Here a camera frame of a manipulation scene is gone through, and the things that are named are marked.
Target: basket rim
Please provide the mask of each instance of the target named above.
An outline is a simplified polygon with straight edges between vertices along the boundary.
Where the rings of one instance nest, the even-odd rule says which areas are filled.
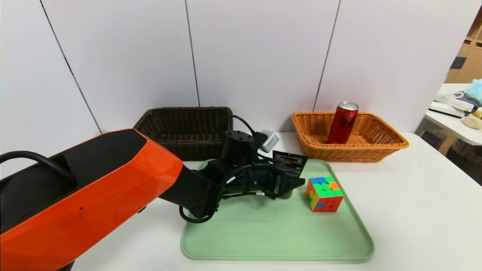
[[[141,118],[135,123],[133,128],[136,129],[136,130],[140,130],[143,127],[144,122],[146,122],[146,119],[148,117],[150,117],[152,112],[155,112],[155,111],[168,111],[168,110],[207,111],[207,110],[214,110],[214,109],[224,110],[224,111],[226,111],[226,113],[228,115],[233,114],[233,111],[229,107],[161,107],[161,108],[151,108],[151,109],[148,109],[141,116]],[[233,119],[229,119],[228,120],[228,127],[230,127],[232,129],[232,126],[233,126]]]
[[[378,117],[375,114],[369,113],[369,112],[359,112],[359,115],[370,115],[372,117],[375,117],[378,119],[380,122],[382,122],[392,133],[395,133],[401,140],[401,143],[397,144],[313,144],[309,142],[306,139],[306,135],[301,131],[300,128],[300,123],[296,119],[296,116],[298,115],[334,115],[335,112],[295,112],[291,115],[291,119],[295,125],[296,133],[298,134],[298,139],[303,140],[303,143],[309,146],[314,146],[314,147],[323,147],[326,149],[350,149],[350,150],[366,150],[366,149],[372,149],[372,150],[391,150],[391,149],[405,149],[410,146],[408,140],[403,137],[397,130],[395,130],[392,126],[390,126],[386,121],[384,121],[382,118]]]

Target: white wall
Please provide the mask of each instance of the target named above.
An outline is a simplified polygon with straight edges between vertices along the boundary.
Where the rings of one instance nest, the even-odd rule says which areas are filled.
[[[414,131],[481,3],[342,0],[315,110],[348,100]]]
[[[101,130],[198,106],[184,0],[43,0]]]
[[[291,114],[313,110],[337,7],[187,0],[201,106],[228,106],[255,130],[293,131]]]
[[[1,19],[1,152],[51,156],[99,134],[40,2],[4,0]],[[7,161],[1,177],[33,163]]]

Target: can lid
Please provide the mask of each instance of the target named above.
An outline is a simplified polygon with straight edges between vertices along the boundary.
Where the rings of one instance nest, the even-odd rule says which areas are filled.
[[[338,106],[345,109],[345,110],[350,110],[350,111],[358,110],[357,104],[350,103],[350,102],[347,102],[347,101],[339,103]]]

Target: orange wicker basket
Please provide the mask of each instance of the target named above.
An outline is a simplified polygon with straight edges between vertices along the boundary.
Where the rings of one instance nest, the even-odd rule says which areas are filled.
[[[381,118],[358,113],[346,144],[327,144],[334,112],[298,112],[291,116],[303,153],[336,162],[378,162],[408,147],[408,141]]]

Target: green tray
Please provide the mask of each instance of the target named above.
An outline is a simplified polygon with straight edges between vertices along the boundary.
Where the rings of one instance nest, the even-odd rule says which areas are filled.
[[[340,184],[327,163],[309,159],[301,177],[320,176]],[[295,189],[289,199],[222,200],[211,220],[186,224],[183,253],[202,260],[360,260],[373,254],[372,238],[345,191],[337,212],[314,213],[305,190]]]

